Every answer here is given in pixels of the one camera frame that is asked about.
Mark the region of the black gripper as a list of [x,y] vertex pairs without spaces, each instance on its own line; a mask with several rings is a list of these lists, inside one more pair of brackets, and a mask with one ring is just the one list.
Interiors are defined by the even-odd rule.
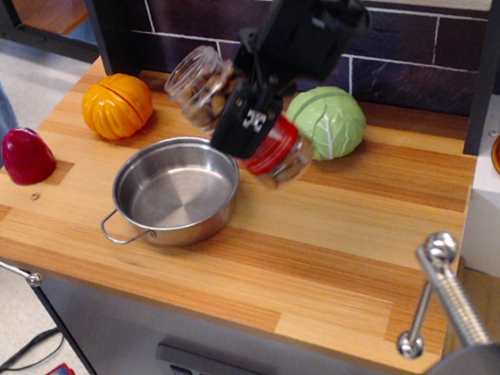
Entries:
[[352,39],[371,27],[359,0],[273,0],[261,25],[244,28],[234,63],[250,79],[227,97],[211,146],[251,158],[281,117],[284,94],[297,77],[324,80]]

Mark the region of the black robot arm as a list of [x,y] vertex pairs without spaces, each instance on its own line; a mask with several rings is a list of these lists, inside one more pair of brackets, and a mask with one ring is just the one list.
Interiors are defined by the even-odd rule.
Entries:
[[227,97],[211,145],[235,158],[251,157],[295,80],[325,80],[352,39],[370,26],[359,0],[273,0],[259,26],[240,32],[234,66],[244,79]]

